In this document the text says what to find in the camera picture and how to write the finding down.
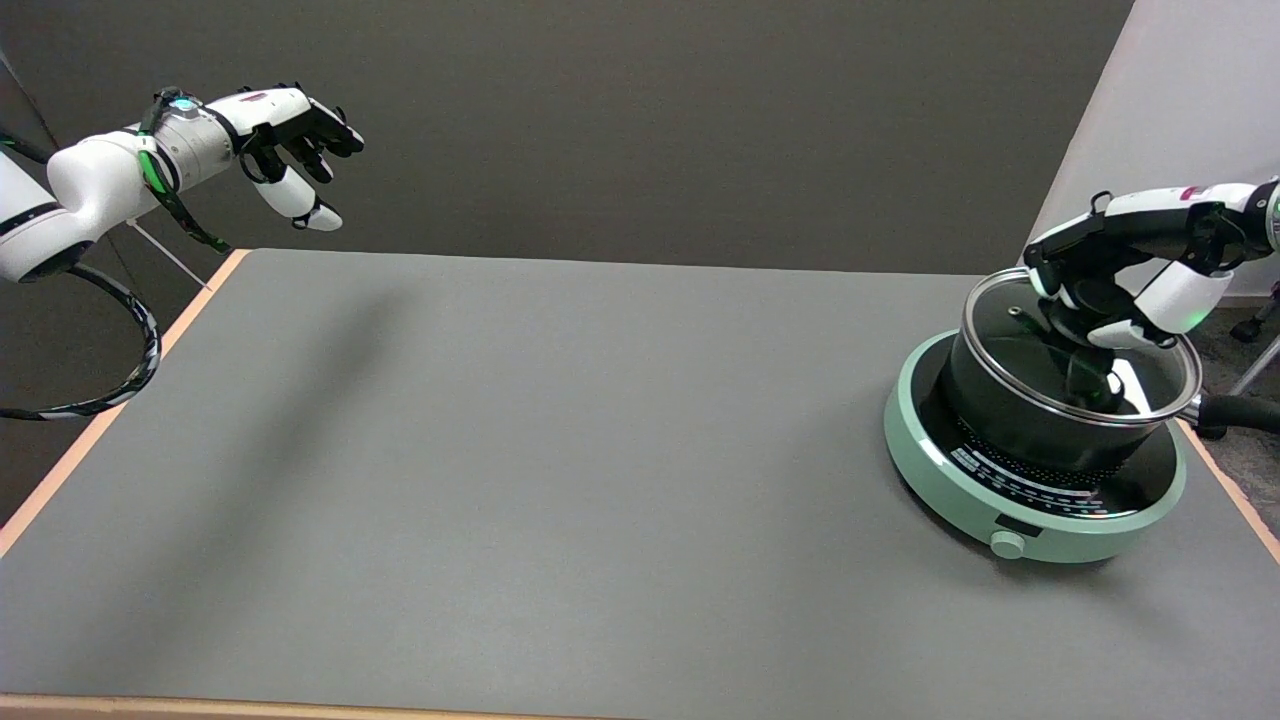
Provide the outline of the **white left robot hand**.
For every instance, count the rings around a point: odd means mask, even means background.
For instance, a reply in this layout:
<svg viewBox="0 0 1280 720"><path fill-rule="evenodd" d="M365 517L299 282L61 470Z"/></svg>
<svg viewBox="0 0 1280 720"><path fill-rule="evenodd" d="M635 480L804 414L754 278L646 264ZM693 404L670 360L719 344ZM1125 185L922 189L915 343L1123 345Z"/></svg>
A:
<svg viewBox="0 0 1280 720"><path fill-rule="evenodd" d="M300 86L246 90L221 101L221 111L242 141L238 158L268 206L300 231L333 232L340 214L314 184L333 182L326 160L365 150L364 136L339 108L328 108Z"/></svg>

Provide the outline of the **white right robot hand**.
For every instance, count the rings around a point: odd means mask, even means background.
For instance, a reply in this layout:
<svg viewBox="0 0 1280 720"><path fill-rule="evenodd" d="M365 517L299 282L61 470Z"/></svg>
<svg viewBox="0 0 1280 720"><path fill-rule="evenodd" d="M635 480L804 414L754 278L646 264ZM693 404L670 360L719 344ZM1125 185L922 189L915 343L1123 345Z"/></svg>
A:
<svg viewBox="0 0 1280 720"><path fill-rule="evenodd" d="M1219 305L1243 263L1277 251L1277 179L1115 195L1025 247L1056 332L1098 348L1169 348Z"/></svg>

